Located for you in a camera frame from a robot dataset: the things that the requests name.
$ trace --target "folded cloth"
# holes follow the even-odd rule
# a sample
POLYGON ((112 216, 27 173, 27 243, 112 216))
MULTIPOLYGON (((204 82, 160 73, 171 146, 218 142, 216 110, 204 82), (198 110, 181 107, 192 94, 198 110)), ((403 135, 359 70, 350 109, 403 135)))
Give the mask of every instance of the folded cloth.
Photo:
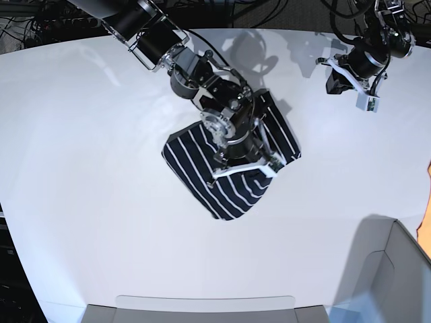
MULTIPOLYGON (((301 157, 301 152, 269 93, 265 101, 270 102, 263 119, 268 141, 272 150, 277 151, 287 165, 301 157)), ((212 182, 211 171, 220 167, 213 158, 217 150, 211 133, 202 122, 196 122, 171 135, 162 156, 215 219, 237 219, 265 194, 272 178, 267 178, 260 170, 249 170, 218 178, 213 187, 207 185, 207 182, 212 182)))

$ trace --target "orange object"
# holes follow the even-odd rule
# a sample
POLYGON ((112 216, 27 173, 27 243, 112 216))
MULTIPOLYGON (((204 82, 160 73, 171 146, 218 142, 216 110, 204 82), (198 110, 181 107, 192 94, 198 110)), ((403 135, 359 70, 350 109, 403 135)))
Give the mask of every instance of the orange object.
MULTIPOLYGON (((428 168, 428 173, 431 176, 431 165, 428 168)), ((418 244, 424 249, 428 257, 431 258, 431 195, 428 200, 428 206, 425 211, 424 220, 418 229, 418 244)))

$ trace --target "white table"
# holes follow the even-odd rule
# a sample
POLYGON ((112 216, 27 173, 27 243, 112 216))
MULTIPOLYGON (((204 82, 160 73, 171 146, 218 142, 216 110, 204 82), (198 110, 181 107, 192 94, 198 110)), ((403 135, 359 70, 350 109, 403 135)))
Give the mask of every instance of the white table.
MULTIPOLYGON (((430 191, 430 50, 393 60, 375 114, 353 91, 326 94, 329 68, 314 60, 341 52, 332 35, 201 33, 271 90, 302 148, 236 221, 212 219, 160 155, 199 120, 165 71, 147 72, 112 37, 0 56, 0 201, 50 320, 79 322, 86 304, 118 295, 331 305, 364 218, 415 234, 430 191)), ((385 241, 369 230, 359 264, 385 241)))

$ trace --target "wire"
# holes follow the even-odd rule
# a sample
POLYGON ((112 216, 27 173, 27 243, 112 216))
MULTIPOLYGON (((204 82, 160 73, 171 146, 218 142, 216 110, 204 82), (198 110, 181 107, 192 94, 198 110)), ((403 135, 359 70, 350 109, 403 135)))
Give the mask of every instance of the wire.
POLYGON ((352 13, 351 15, 346 15, 344 13, 338 12, 336 9, 331 7, 331 5, 327 3, 325 0, 320 0, 320 1, 331 13, 343 19, 354 19, 354 18, 360 17, 361 15, 366 13, 372 7, 372 5, 376 3, 375 0, 368 0, 368 2, 365 4, 365 6, 362 9, 359 9, 357 12, 352 13))
POLYGON ((235 22, 235 19, 234 19, 234 14, 235 14, 235 4, 236 4, 236 1, 234 1, 234 4, 232 5, 232 11, 230 12, 230 18, 231 18, 231 28, 235 28, 234 27, 234 22, 235 22))
POLYGON ((216 50, 216 48, 208 41, 206 40, 203 36, 199 35, 197 32, 194 32, 192 30, 189 29, 184 29, 185 31, 195 35, 196 37, 198 37, 200 40, 202 40, 204 43, 206 43, 206 45, 208 45, 208 47, 210 47, 210 49, 212 49, 212 51, 214 53, 216 53, 219 58, 222 60, 222 62, 225 64, 225 66, 230 67, 229 63, 226 61, 226 59, 224 59, 224 57, 219 53, 218 50, 216 50))
POLYGON ((258 24, 255 24, 254 26, 251 26, 251 28, 257 28, 260 25, 265 24, 266 22, 268 22, 269 20, 271 20, 272 18, 269 18, 272 16, 272 14, 278 9, 278 7, 281 5, 281 0, 278 0, 277 5, 275 5, 274 9, 272 9, 272 11, 265 17, 263 18, 263 20, 261 22, 259 22, 258 24))
POLYGON ((372 82, 371 89, 370 89, 370 94, 372 96, 376 95, 377 85, 380 82, 380 79, 382 78, 383 74, 386 72, 389 64, 391 64, 391 50, 389 49, 389 38, 387 36, 387 32, 385 32, 385 38, 388 45, 388 61, 386 62, 385 67, 383 67, 380 73, 377 74, 376 78, 374 79, 374 82, 372 82))
POLYGON ((284 3, 283 7, 281 7, 281 9, 272 17, 270 17, 269 19, 267 19, 264 24, 266 24, 267 22, 270 22, 271 20, 273 20, 274 18, 276 18, 279 14, 281 14, 283 12, 283 10, 288 6, 289 0, 286 0, 286 2, 284 3))
MULTIPOLYGON (((347 4, 349 5, 350 12, 353 13, 352 1, 347 0, 347 4)), ((355 26, 355 34, 357 36, 363 36, 364 34, 362 33, 362 29, 359 26, 358 22, 356 21, 356 19, 353 19, 353 21, 354 21, 354 26, 355 26)))
POLYGON ((12 37, 13 39, 16 39, 18 42, 22 42, 24 43, 24 41, 22 39, 16 38, 15 36, 11 35, 9 32, 7 32, 5 29, 0 27, 0 30, 2 30, 1 35, 3 35, 3 33, 7 34, 8 36, 12 37))
POLYGON ((418 13, 416 12, 416 6, 420 5, 421 3, 424 3, 424 1, 425 1, 425 0, 419 1, 419 2, 415 3, 415 4, 413 5, 413 7, 411 7, 411 10, 413 11, 413 14, 414 14, 414 15, 415 15, 415 17, 416 17, 415 22, 418 22, 418 17, 419 17, 418 13))

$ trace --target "cable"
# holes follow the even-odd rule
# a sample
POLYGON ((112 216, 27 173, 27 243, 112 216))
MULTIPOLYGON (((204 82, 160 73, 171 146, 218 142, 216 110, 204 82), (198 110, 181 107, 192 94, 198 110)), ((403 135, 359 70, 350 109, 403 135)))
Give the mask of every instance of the cable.
POLYGON ((274 19, 275 17, 277 17, 279 14, 281 14, 283 12, 283 10, 288 6, 289 0, 286 0, 286 2, 284 3, 283 7, 281 7, 281 9, 272 17, 270 17, 269 19, 267 19, 264 24, 266 24, 267 22, 270 22, 272 19, 274 19))
MULTIPOLYGON (((332 1, 333 11, 336 11, 337 6, 338 6, 338 0, 333 0, 332 1)), ((355 45, 355 41, 353 39, 349 39, 345 37, 337 28, 337 24, 335 21, 335 14, 333 13, 333 11, 331 11, 331 13, 329 14, 329 23, 331 25, 332 31, 334 32, 336 37, 340 39, 342 42, 345 42, 346 44, 349 44, 349 45, 355 45)))
POLYGON ((231 19, 231 28, 235 28, 234 27, 234 22, 235 22, 235 19, 234 19, 234 14, 235 14, 235 4, 236 4, 236 1, 234 1, 234 4, 232 5, 232 11, 230 12, 230 19, 231 19))
POLYGON ((352 13, 351 15, 346 15, 344 13, 338 12, 336 9, 331 7, 331 5, 327 3, 325 0, 320 0, 320 1, 331 13, 343 19, 354 19, 354 18, 360 17, 361 15, 366 13, 372 7, 372 5, 376 3, 375 0, 368 0, 365 6, 362 9, 358 10, 358 12, 352 13))
POLYGON ((419 1, 419 2, 415 3, 415 4, 413 5, 413 7, 411 7, 411 10, 413 11, 413 14, 414 14, 414 15, 415 15, 415 17, 416 17, 415 22, 418 22, 418 17, 419 17, 418 13, 416 12, 416 6, 420 5, 420 4, 421 4, 421 3, 423 3, 424 1, 425 1, 425 0, 419 1))
POLYGON ((200 40, 202 40, 204 43, 206 43, 206 45, 208 45, 208 47, 210 47, 210 49, 212 49, 212 51, 214 53, 216 53, 219 58, 222 60, 222 62, 225 64, 225 66, 230 67, 229 63, 226 61, 226 59, 224 59, 224 57, 219 53, 218 50, 216 50, 216 48, 208 41, 206 40, 203 36, 199 35, 197 32, 194 32, 192 30, 189 29, 184 29, 185 31, 195 35, 196 37, 198 37, 200 40))
POLYGON ((255 24, 254 26, 251 26, 251 28, 257 28, 260 25, 263 25, 264 23, 269 21, 269 17, 272 16, 272 14, 278 9, 278 7, 281 5, 281 0, 278 0, 277 5, 275 5, 274 9, 272 9, 272 11, 265 17, 263 18, 263 20, 261 22, 259 22, 258 24, 255 24))
MULTIPOLYGON (((347 0, 347 4, 349 5, 350 12, 353 13, 352 1, 347 0)), ((355 34, 357 36, 363 36, 364 34, 362 33, 362 29, 359 26, 358 22, 356 21, 356 19, 353 19, 353 21, 354 21, 354 26, 355 26, 355 34)))
POLYGON ((3 29, 3 28, 1 28, 1 27, 0 27, 0 30, 2 30, 1 35, 3 35, 3 33, 5 33, 5 34, 7 34, 8 36, 12 37, 13 39, 16 39, 18 42, 22 42, 22 43, 24 43, 24 41, 22 41, 21 39, 16 38, 15 36, 11 35, 11 34, 10 34, 9 32, 7 32, 5 29, 3 29))
POLYGON ((391 50, 389 48, 389 39, 388 39, 388 36, 387 36, 387 32, 385 32, 385 38, 386 38, 386 43, 387 43, 387 46, 388 46, 388 61, 386 62, 385 67, 383 67, 383 69, 380 71, 380 73, 377 74, 376 78, 374 79, 374 82, 372 82, 371 89, 370 89, 370 94, 372 96, 376 95, 377 85, 378 85, 380 79, 382 78, 383 74, 387 70, 389 64, 391 64, 391 50))
MULTIPOLYGON (((8 20, 9 20, 9 22, 7 23, 7 25, 6 25, 5 29, 6 29, 6 28, 10 25, 10 23, 13 21, 12 19, 9 19, 9 18, 6 18, 6 19, 8 19, 8 20)), ((3 31, 1 32, 1 34, 0 34, 0 39, 1 39, 1 37, 3 36, 3 34, 4 34, 4 33, 8 34, 8 33, 5 31, 5 29, 3 29, 3 31)))

